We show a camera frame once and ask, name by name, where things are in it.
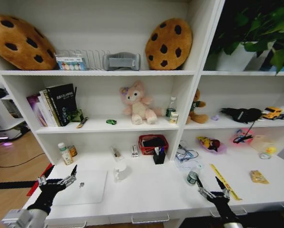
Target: book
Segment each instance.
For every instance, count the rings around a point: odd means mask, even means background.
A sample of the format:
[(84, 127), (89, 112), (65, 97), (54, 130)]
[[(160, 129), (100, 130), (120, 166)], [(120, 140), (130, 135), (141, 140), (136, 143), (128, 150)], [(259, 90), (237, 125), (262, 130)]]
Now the book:
[(61, 126), (70, 122), (70, 114), (76, 110), (73, 84), (55, 85), (46, 88)]
[(52, 102), (51, 102), (51, 99), (50, 99), (50, 97), (49, 97), (49, 94), (48, 94), (47, 90), (42, 90), (42, 91), (40, 92), (40, 95), (41, 95), (42, 93), (43, 93), (44, 97), (45, 97), (46, 100), (47, 100), (47, 103), (48, 103), (48, 106), (49, 106), (49, 110), (51, 111), (51, 113), (52, 113), (52, 115), (53, 115), (53, 118), (54, 118), (54, 122), (56, 123), (57, 127), (60, 127), (61, 125), (60, 125), (60, 123), (59, 123), (59, 120), (58, 120), (58, 118), (57, 118), (57, 114), (56, 114), (56, 112), (55, 112), (55, 109), (54, 109), (54, 107), (53, 107), (53, 104), (52, 104)]
[(39, 93), (40, 93), (41, 99), (42, 99), (42, 101), (43, 101), (43, 103), (44, 103), (44, 105), (45, 105), (45, 107), (46, 107), (46, 109), (47, 109), (47, 111), (48, 111), (48, 113), (50, 115), (50, 118), (51, 118), (51, 120), (53, 122), (53, 126), (54, 127), (58, 127), (58, 124), (57, 124), (57, 122), (55, 120), (55, 117), (54, 117), (54, 114), (53, 114), (54, 109), (52, 111), (51, 108), (50, 108), (50, 105), (48, 103), (48, 102), (50, 102), (50, 98), (48, 96), (47, 90), (46, 89), (45, 90), (41, 90)]
[(38, 108), (40, 109), (40, 112), (41, 112), (42, 116), (44, 117), (47, 125), (50, 126), (50, 127), (54, 127), (54, 123), (53, 123), (53, 121), (50, 117), (49, 111), (46, 108), (45, 104), (43, 103), (41, 96), (38, 96), (38, 100), (39, 100), (39, 103), (37, 103)]
[(28, 96), (27, 100), (28, 100), (36, 118), (38, 119), (40, 125), (43, 126), (43, 127), (47, 127), (48, 126), (47, 122), (45, 121), (45, 118), (41, 114), (41, 111), (40, 111), (39, 106), (37, 104), (37, 103), (40, 103), (40, 101), (38, 99), (39, 95), (40, 94), (34, 94), (34, 95), (31, 95), (31, 96)]

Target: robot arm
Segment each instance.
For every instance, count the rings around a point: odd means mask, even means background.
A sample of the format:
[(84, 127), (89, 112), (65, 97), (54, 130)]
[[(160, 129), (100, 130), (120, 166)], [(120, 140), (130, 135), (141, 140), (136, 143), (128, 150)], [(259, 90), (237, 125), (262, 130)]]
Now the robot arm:
[(48, 169), (43, 176), (38, 178), (41, 193), (35, 203), (27, 209), (11, 210), (2, 219), (2, 224), (8, 228), (44, 228), (44, 221), (51, 211), (54, 197), (59, 191), (64, 190), (76, 180), (76, 168), (72, 170), (70, 176), (64, 179), (49, 179), (54, 166)]
[(225, 187), (225, 185), (216, 177), (216, 180), (222, 189), (222, 191), (211, 191), (208, 192), (202, 185), (199, 177), (197, 178), (198, 184), (198, 192), (209, 202), (213, 203), (217, 208), (222, 222), (224, 224), (224, 228), (243, 228), (243, 226), (239, 222), (239, 218), (234, 214), (234, 212), (228, 206), (229, 198), (229, 190)]

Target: book spine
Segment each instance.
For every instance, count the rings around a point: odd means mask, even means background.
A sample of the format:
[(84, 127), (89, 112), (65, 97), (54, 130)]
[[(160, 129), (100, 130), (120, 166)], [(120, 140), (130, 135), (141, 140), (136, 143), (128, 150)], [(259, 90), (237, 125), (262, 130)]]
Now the book spine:
[(52, 112), (52, 114), (53, 114), (53, 116), (54, 116), (54, 120), (55, 120), (57, 126), (60, 127), (61, 125), (60, 125), (59, 119), (58, 119), (58, 117), (57, 117), (57, 114), (56, 114), (55, 109), (54, 109), (54, 107), (53, 107), (53, 105), (52, 105), (52, 103), (51, 103), (51, 100), (50, 100), (50, 97), (49, 97), (47, 91), (44, 91), (44, 96), (45, 96), (45, 98), (46, 98), (46, 100), (47, 100), (47, 102), (48, 102), (48, 105), (49, 105), (50, 110), (51, 110), (51, 112)]
[(43, 127), (47, 127), (47, 123), (44, 119), (44, 117), (42, 116), (40, 109), (37, 105), (37, 103), (39, 103), (37, 96), (33, 95), (33, 96), (29, 96), (27, 97), (27, 100), (33, 110), (33, 113), (35, 114), (36, 118), (38, 119), (39, 123), (41, 126)]
[(40, 93), (40, 96), (41, 96), (41, 99), (42, 99), (42, 101), (43, 101), (43, 103), (44, 103), (44, 105), (45, 105), (46, 110), (48, 111), (48, 114), (49, 114), (49, 117), (50, 117), (50, 119), (51, 119), (51, 121), (52, 121), (52, 123), (53, 123), (53, 126), (54, 126), (54, 127), (57, 127), (57, 126), (58, 126), (58, 125), (57, 125), (57, 122), (56, 122), (56, 120), (55, 120), (55, 118), (54, 118), (54, 115), (53, 115), (53, 113), (52, 113), (52, 110), (50, 109), (50, 106), (49, 106), (49, 104), (48, 104), (48, 101), (47, 101), (47, 99), (46, 99), (46, 97), (45, 97), (44, 92), (46, 92), (46, 90), (39, 92), (39, 93)]
[(52, 103), (52, 105), (53, 105), (54, 111), (55, 111), (55, 113), (56, 113), (56, 116), (57, 116), (57, 118), (58, 118), (58, 120), (59, 120), (60, 126), (64, 127), (65, 125), (64, 125), (64, 123), (63, 123), (63, 121), (62, 121), (62, 119), (61, 119), (61, 114), (58, 112), (58, 109), (57, 109), (57, 106), (56, 106), (56, 104), (55, 104), (55, 101), (54, 101), (52, 95), (50, 94), (50, 90), (47, 89), (47, 91), (48, 91), (48, 95), (49, 95), (49, 98), (50, 98), (50, 100), (51, 100), (51, 103)]
[(53, 124), (51, 117), (49, 115), (49, 111), (46, 109), (45, 104), (43, 103), (41, 96), (38, 97), (38, 100), (39, 100), (39, 103), (37, 103), (38, 108), (40, 109), (42, 116), (45, 118), (47, 125), (50, 126), (50, 127), (54, 127), (54, 124)]

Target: yellow packet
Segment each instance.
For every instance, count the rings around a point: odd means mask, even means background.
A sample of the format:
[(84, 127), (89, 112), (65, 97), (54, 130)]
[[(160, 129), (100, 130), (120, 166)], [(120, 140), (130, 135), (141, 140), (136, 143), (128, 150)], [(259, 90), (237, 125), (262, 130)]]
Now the yellow packet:
[(269, 184), (266, 178), (258, 170), (250, 171), (252, 181), (255, 183)]

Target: yellow toy truck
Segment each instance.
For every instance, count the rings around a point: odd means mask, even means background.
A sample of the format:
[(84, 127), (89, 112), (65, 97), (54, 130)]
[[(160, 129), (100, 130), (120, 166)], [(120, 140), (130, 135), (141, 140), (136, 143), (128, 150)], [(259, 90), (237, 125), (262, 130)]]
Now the yellow toy truck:
[(278, 107), (267, 107), (264, 110), (263, 118), (269, 120), (277, 120), (282, 119), (284, 120), (284, 114), (282, 113), (283, 109)]

